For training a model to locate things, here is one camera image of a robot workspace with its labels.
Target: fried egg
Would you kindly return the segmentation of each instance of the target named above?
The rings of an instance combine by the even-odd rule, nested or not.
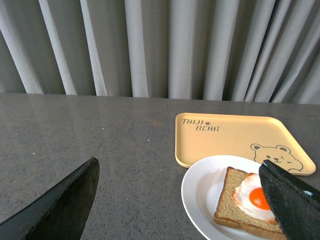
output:
[[[234,189],[232,198],[235,204],[249,216],[267,223],[276,222],[262,190],[258,174],[249,173],[241,185]]]

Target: breakfast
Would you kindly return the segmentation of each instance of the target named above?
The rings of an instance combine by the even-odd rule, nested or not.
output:
[[[230,166],[213,219],[265,239],[286,239],[263,195],[259,175]]]

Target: speckled stone surface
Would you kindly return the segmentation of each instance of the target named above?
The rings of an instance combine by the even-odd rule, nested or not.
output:
[[[320,106],[0,93],[0,222],[91,156],[100,179],[82,240],[205,239],[181,199],[180,113],[279,119],[320,166]],[[300,177],[320,189],[320,171]]]

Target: bread crust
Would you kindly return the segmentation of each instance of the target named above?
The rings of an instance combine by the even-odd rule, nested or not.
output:
[[[247,172],[228,167],[213,220],[215,223],[271,240],[286,240],[278,223],[266,223],[244,213],[232,199],[235,187],[246,178]]]

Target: white curtain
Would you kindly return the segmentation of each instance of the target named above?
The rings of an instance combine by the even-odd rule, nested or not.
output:
[[[318,0],[0,0],[0,92],[320,104]]]

